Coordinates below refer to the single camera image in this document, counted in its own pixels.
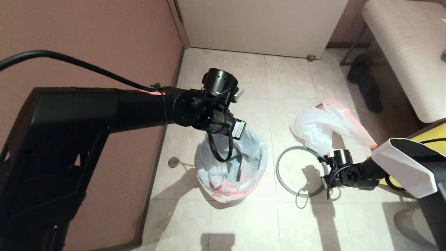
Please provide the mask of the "black slipper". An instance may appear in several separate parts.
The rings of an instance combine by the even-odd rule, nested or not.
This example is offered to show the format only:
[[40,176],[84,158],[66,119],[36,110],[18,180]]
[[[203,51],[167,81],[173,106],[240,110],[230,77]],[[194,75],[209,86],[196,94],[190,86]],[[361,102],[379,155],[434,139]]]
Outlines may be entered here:
[[379,113],[383,110],[380,100],[380,89],[373,76],[366,74],[358,82],[360,93],[368,110]]
[[352,62],[347,74],[347,81],[351,84],[358,84],[360,79],[371,67],[373,58],[369,54],[360,54]]

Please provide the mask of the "grey metal bench leg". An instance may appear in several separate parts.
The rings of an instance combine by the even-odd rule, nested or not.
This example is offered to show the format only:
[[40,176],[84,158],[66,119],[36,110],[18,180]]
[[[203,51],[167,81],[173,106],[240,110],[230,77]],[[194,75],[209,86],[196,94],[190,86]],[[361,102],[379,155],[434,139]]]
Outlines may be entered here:
[[361,40],[361,38],[363,37],[365,31],[367,30],[368,25],[365,23],[363,25],[363,27],[361,28],[360,32],[358,33],[358,35],[356,36],[355,40],[353,41],[353,43],[351,44],[350,48],[348,49],[347,53],[344,55],[343,59],[341,60],[341,62],[339,63],[339,65],[341,66],[350,66],[352,65],[352,62],[348,62],[347,60],[349,59],[352,51],[356,48],[357,43]]

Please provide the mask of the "new white red-print plastic bag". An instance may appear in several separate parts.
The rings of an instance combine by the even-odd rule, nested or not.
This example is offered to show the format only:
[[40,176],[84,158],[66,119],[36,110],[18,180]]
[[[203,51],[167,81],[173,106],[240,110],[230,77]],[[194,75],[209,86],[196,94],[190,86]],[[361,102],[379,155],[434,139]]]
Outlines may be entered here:
[[268,148],[253,130],[245,129],[233,141],[232,156],[220,162],[212,154],[207,135],[197,145],[194,165],[202,190],[219,203],[245,199],[258,186],[267,169]]

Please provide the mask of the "beige door frame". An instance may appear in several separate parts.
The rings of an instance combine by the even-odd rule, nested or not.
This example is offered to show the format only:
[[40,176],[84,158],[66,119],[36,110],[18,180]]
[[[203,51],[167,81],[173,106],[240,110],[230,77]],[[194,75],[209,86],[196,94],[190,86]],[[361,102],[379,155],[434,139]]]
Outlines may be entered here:
[[180,7],[177,0],[167,0],[169,4],[169,8],[172,14],[172,17],[174,19],[174,23],[177,28],[177,32],[180,37],[180,41],[182,42],[182,45],[185,49],[188,49],[191,47],[189,38],[186,33],[185,24],[183,20],[183,16],[180,12]]

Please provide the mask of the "grey round cushion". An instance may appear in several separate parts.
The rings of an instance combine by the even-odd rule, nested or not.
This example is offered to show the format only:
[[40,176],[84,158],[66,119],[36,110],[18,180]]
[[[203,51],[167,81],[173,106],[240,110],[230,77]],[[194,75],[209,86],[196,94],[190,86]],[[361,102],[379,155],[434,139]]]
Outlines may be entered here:
[[403,209],[395,213],[397,230],[412,242],[423,247],[436,248],[436,242],[420,208]]

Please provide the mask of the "beige wood-grain bench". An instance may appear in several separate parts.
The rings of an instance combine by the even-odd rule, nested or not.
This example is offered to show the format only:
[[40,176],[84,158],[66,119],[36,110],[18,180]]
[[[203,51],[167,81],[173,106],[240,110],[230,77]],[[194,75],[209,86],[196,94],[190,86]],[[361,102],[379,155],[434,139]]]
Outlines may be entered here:
[[417,117],[446,119],[446,8],[413,0],[368,0],[362,16]]

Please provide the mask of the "white door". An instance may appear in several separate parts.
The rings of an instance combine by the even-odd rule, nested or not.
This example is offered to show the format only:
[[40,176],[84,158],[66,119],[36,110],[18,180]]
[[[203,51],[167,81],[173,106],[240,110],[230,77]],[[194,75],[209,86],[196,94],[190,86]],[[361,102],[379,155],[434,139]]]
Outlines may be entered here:
[[348,0],[177,0],[191,47],[320,59]]

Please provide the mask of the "yellow fabric bag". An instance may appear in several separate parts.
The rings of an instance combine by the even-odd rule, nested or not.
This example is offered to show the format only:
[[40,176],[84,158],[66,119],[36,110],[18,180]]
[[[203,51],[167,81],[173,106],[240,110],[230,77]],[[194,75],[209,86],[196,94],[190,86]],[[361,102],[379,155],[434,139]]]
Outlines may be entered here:
[[[408,138],[410,140],[425,144],[433,150],[446,156],[446,122]],[[398,192],[406,191],[403,186],[391,176],[380,180],[379,187],[383,187],[384,189],[392,189]]]

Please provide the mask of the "used white red-print trash bag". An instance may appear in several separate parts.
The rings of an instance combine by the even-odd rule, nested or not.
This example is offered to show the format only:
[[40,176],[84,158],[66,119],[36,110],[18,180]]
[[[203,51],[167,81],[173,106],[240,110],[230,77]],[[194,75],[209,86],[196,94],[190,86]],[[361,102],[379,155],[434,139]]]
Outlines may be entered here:
[[377,143],[351,110],[331,96],[323,98],[317,106],[290,114],[289,128],[295,137],[303,140],[304,146],[319,155],[326,155],[332,150],[333,132],[359,145],[377,147]]

